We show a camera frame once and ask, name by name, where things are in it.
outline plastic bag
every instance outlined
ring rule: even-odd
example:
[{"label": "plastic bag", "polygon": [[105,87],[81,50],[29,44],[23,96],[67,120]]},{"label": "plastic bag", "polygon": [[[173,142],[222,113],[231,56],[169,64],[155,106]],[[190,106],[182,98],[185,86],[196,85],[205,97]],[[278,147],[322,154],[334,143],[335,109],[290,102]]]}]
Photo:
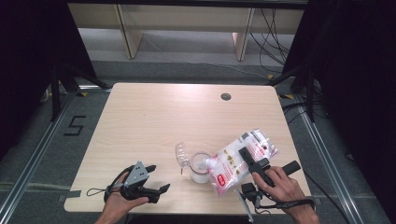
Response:
[{"label": "plastic bag", "polygon": [[206,160],[210,181],[218,195],[237,186],[249,174],[248,165],[239,154],[239,149],[246,147],[254,161],[271,159],[277,149],[260,129],[244,133],[219,151],[214,157]]}]

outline cable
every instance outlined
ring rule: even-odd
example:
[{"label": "cable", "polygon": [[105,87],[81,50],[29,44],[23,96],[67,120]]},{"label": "cable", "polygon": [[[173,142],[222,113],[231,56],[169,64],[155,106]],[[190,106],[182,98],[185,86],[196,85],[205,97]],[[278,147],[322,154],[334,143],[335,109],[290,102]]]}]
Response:
[{"label": "cable", "polygon": [[297,119],[300,115],[302,115],[303,113],[306,113],[306,110],[299,113],[298,115],[296,115],[294,118],[292,118],[291,120],[288,121],[288,124],[291,124],[295,119]]},{"label": "cable", "polygon": [[292,110],[292,108],[288,108],[285,112],[283,112],[283,115],[286,115],[291,110]]},{"label": "cable", "polygon": [[[150,45],[152,45],[152,47],[154,47],[154,48],[155,48],[156,50],[158,50],[159,52],[163,52],[161,49],[159,49],[157,46],[155,46],[155,45],[151,42],[151,40],[148,38],[147,35],[144,35],[144,37],[145,37],[145,39],[150,43]],[[171,62],[176,62],[176,63],[191,63],[191,62],[187,62],[187,61],[173,60],[173,59],[169,59],[169,58],[167,58],[167,57],[164,57],[164,58],[165,58],[165,60],[168,60],[168,61],[171,61]],[[264,79],[266,79],[266,80],[271,80],[270,78],[265,77],[265,76],[263,76],[263,75],[261,75],[261,74],[243,71],[243,70],[240,70],[240,69],[238,69],[238,68],[235,68],[235,67],[232,67],[232,66],[229,66],[229,65],[217,64],[217,63],[191,63],[191,64],[209,64],[209,65],[213,65],[213,66],[217,66],[217,67],[230,68],[230,69],[233,69],[233,70],[235,70],[235,71],[237,71],[237,72],[240,72],[240,73],[245,73],[245,74],[249,74],[249,75],[255,75],[255,76],[258,76],[258,77],[262,77],[262,78],[264,78]]]},{"label": "cable", "polygon": [[267,213],[268,215],[271,215],[271,212],[269,211],[269,210],[262,210],[262,211],[260,211],[259,212],[259,210],[257,210],[257,208],[256,207],[254,207],[254,212],[256,213],[256,214],[262,214],[262,213]]},{"label": "cable", "polygon": [[315,110],[313,111],[314,112],[314,114],[316,115],[316,116],[318,116],[318,117],[320,117],[320,118],[322,118],[322,119],[328,119],[329,117],[326,115],[326,117],[324,117],[324,116],[322,116],[322,115],[319,115],[317,112],[315,112]]},{"label": "cable", "polygon": [[309,175],[305,170],[303,170],[304,174],[314,183],[322,192],[323,194],[330,200],[330,202],[335,206],[335,208],[340,212],[340,214],[343,216],[344,220],[346,221],[347,224],[349,224],[349,219],[347,219],[347,216],[345,213],[341,210],[341,208],[338,206],[338,204],[330,197],[328,193],[318,184],[314,178],[312,178],[311,175]]},{"label": "cable", "polygon": [[[98,191],[95,192],[95,193],[90,194],[91,190],[98,190]],[[104,191],[106,191],[106,190],[105,189],[88,189],[86,195],[87,195],[87,197],[91,197],[91,196],[93,196],[95,194],[102,193]]]},{"label": "cable", "polygon": [[284,106],[282,107],[282,110],[285,110],[285,109],[290,110],[290,109],[292,109],[292,108],[294,108],[294,107],[296,107],[296,106],[305,105],[305,104],[306,104],[306,102],[295,103],[295,104],[291,104],[291,105],[284,105]]},{"label": "cable", "polygon": [[[279,42],[279,39],[277,38],[276,22],[275,22],[276,9],[275,9],[275,8],[272,9],[272,21],[271,21],[271,25],[269,24],[267,18],[265,17],[265,14],[264,14],[263,9],[262,9],[262,17],[264,18],[265,23],[267,24],[267,27],[268,27],[268,34],[267,34],[267,37],[264,37],[263,35],[262,35],[262,37],[264,38],[265,42],[268,43],[268,45],[270,45],[270,46],[273,47],[274,49],[279,50],[279,53],[280,53],[280,55],[282,56],[283,61],[285,62],[285,61],[286,61],[286,56],[285,56],[284,53],[285,53],[285,52],[286,52],[286,53],[289,53],[289,50],[288,50],[286,47],[284,47],[283,45],[281,45],[280,42]],[[275,42],[276,42],[276,44],[277,44],[277,47],[273,46],[272,44],[270,44],[270,43],[267,41],[269,35],[271,35],[271,36],[273,37],[273,39],[275,40]]]},{"label": "cable", "polygon": [[[257,39],[253,36],[253,34],[250,34],[250,35],[252,35],[252,37],[253,37],[253,39],[255,40],[255,42],[256,42],[256,44],[257,45],[259,45],[259,48],[260,48],[260,50],[258,50],[258,49],[254,49],[254,48],[249,48],[249,47],[247,47],[248,49],[253,49],[253,50],[257,50],[257,51],[259,51],[260,53],[259,53],[259,62],[260,62],[260,66],[265,70],[265,71],[268,71],[268,72],[272,72],[272,73],[282,73],[282,71],[275,71],[275,70],[271,70],[271,69],[269,69],[269,68],[266,68],[263,64],[262,64],[262,52],[264,51],[264,50],[266,50],[266,49],[263,49],[262,48],[262,45],[257,41]],[[267,54],[268,54],[268,56],[269,57],[275,57],[273,54],[271,54],[271,52],[267,52]]]},{"label": "cable", "polygon": [[259,47],[261,48],[262,51],[267,53],[267,55],[270,58],[274,59],[274,61],[276,61],[277,63],[280,63],[281,65],[284,65],[284,63],[282,61],[280,61],[278,58],[276,58],[270,51],[268,51],[268,49],[265,49],[263,47],[263,45],[265,45],[265,42],[264,42],[264,44],[260,44],[259,41],[257,41],[257,39],[254,37],[253,33],[250,33],[250,35],[251,35],[251,37],[253,37],[253,40],[256,42],[257,45],[259,45]]}]

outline human hand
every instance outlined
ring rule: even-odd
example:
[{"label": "human hand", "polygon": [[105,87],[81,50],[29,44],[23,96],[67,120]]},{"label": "human hand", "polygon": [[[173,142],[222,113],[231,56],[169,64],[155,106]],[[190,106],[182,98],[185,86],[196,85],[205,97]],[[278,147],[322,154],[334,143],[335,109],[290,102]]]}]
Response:
[{"label": "human hand", "polygon": [[[267,185],[257,173],[253,173],[253,180],[259,188],[267,192],[276,202],[291,202],[305,199],[305,195],[297,180],[288,177],[281,167],[272,166],[265,173],[274,182],[274,187]],[[315,211],[308,204],[282,209],[290,215],[296,223],[319,223]]]},{"label": "human hand", "polygon": [[[122,175],[117,183],[120,183],[128,174],[129,173],[125,173],[124,175]],[[118,191],[112,192],[108,196],[102,214],[96,220],[95,224],[117,223],[123,216],[126,216],[126,214],[129,211],[131,211],[133,208],[148,202],[149,202],[149,198],[147,197],[142,197],[128,201],[124,199]]]}]

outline black cable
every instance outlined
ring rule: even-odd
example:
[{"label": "black cable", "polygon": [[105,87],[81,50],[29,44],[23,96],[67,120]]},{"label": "black cable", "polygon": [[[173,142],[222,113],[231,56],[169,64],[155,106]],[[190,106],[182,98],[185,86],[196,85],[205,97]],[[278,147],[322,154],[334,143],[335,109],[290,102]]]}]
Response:
[{"label": "black cable", "polygon": [[[90,194],[90,191],[91,191],[91,190],[98,190],[98,191],[95,192],[95,193],[93,193],[93,194]],[[95,194],[102,193],[102,192],[104,192],[104,191],[106,191],[106,190],[105,190],[105,189],[88,189],[86,195],[87,195],[87,197],[91,197],[91,196],[93,196],[93,195],[95,195]]]},{"label": "black cable", "polygon": [[292,108],[288,108],[285,112],[283,112],[283,115],[286,115],[291,110],[292,110]]},{"label": "black cable", "polygon": [[276,203],[273,205],[265,205],[262,206],[260,205],[260,208],[263,209],[270,209],[270,208],[277,208],[277,209],[289,209],[295,206],[303,205],[303,204],[309,204],[311,205],[312,209],[316,211],[315,207],[315,202],[312,199],[301,199],[297,201],[290,201],[290,202],[283,202],[283,203]]},{"label": "black cable", "polygon": [[257,39],[254,37],[254,35],[253,35],[252,33],[250,33],[250,35],[251,35],[251,37],[254,39],[254,41],[256,42],[256,44],[257,44],[257,45],[259,46],[259,48],[260,48],[259,61],[260,61],[260,65],[262,66],[262,68],[263,68],[264,70],[268,71],[268,72],[281,73],[281,72],[278,72],[278,71],[273,71],[273,70],[271,70],[271,69],[268,69],[268,68],[266,68],[266,67],[262,64],[262,51],[263,51],[262,45],[259,43],[259,41],[257,41]]},{"label": "black cable", "polygon": [[282,110],[285,110],[285,109],[292,109],[292,108],[294,108],[294,107],[296,107],[296,106],[305,105],[305,104],[306,104],[306,102],[303,102],[303,103],[295,103],[295,104],[291,104],[291,105],[284,105],[284,106],[282,106]]},{"label": "black cable", "polygon": [[284,63],[282,61],[280,61],[278,58],[276,58],[271,52],[269,52],[266,48],[264,48],[263,45],[259,43],[259,41],[257,41],[257,39],[254,37],[253,33],[250,33],[250,35],[251,35],[251,37],[253,37],[253,40],[256,42],[257,45],[259,45],[259,47],[261,48],[262,51],[267,53],[267,55],[270,58],[272,58],[274,61],[276,61],[277,63],[284,65]]},{"label": "black cable", "polygon": [[327,115],[326,115],[326,117],[319,115],[318,113],[315,112],[315,110],[314,110],[314,114],[315,114],[316,116],[322,118],[322,119],[328,119],[328,118],[329,118]]},{"label": "black cable", "polygon": [[345,215],[345,213],[341,210],[340,206],[338,206],[338,204],[330,197],[330,195],[328,193],[326,193],[326,191],[320,186],[320,184],[318,184],[314,178],[312,178],[311,175],[309,175],[305,170],[303,170],[304,174],[312,181],[312,183],[314,183],[322,192],[323,194],[330,200],[330,202],[332,202],[332,204],[335,206],[335,208],[340,212],[340,214],[343,216],[344,220],[346,221],[347,224],[349,224],[349,219],[347,219],[347,216]]},{"label": "black cable", "polygon": [[259,210],[257,210],[257,208],[256,207],[254,207],[254,212],[256,213],[256,214],[262,214],[262,213],[268,213],[268,215],[271,215],[271,212],[270,211],[268,211],[268,210],[262,210],[262,211],[260,211],[259,212]]},{"label": "black cable", "polygon": [[288,124],[291,124],[295,119],[297,119],[300,115],[302,115],[303,113],[306,113],[306,110],[299,113],[298,115],[296,115],[294,118],[292,118],[291,120],[288,121]]},{"label": "black cable", "polygon": [[271,34],[271,36],[272,36],[273,39],[275,40],[275,42],[276,42],[276,44],[278,45],[278,47],[273,46],[273,45],[270,44],[269,42],[267,42],[267,43],[268,43],[271,47],[273,47],[274,49],[278,49],[279,52],[280,52],[280,54],[281,54],[281,56],[282,56],[282,58],[283,58],[283,60],[285,61],[285,60],[286,60],[286,56],[284,55],[284,51],[286,51],[287,53],[289,53],[289,50],[288,50],[286,47],[284,47],[283,45],[281,45],[280,42],[279,42],[279,39],[277,38],[276,22],[275,22],[276,10],[273,9],[272,12],[273,12],[273,20],[272,20],[272,22],[271,22],[271,25],[269,24],[267,18],[265,17],[265,14],[264,14],[264,12],[263,12],[263,9],[262,9],[262,17],[264,18],[265,23],[267,23],[267,27],[268,27],[268,31],[269,31],[268,35]]},{"label": "black cable", "polygon": [[274,46],[273,44],[271,44],[270,42],[268,42],[268,37],[270,36],[270,34],[268,33],[266,37],[264,37],[264,34],[262,34],[262,38],[264,39],[264,43],[267,43],[269,46],[271,46],[273,49],[277,49],[276,46]]}]

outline wrist strap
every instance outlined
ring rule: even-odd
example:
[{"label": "wrist strap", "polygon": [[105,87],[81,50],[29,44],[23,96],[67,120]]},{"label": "wrist strap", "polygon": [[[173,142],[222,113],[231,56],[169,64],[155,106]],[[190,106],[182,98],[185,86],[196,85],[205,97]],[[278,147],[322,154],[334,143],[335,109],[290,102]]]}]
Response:
[{"label": "wrist strap", "polygon": [[274,205],[268,205],[268,206],[260,206],[261,209],[269,209],[269,208],[277,208],[277,209],[289,209],[295,206],[303,205],[303,204],[309,204],[311,205],[312,209],[315,211],[315,202],[311,199],[302,199],[298,201],[290,201],[290,202],[284,202],[284,203],[276,203]]}]

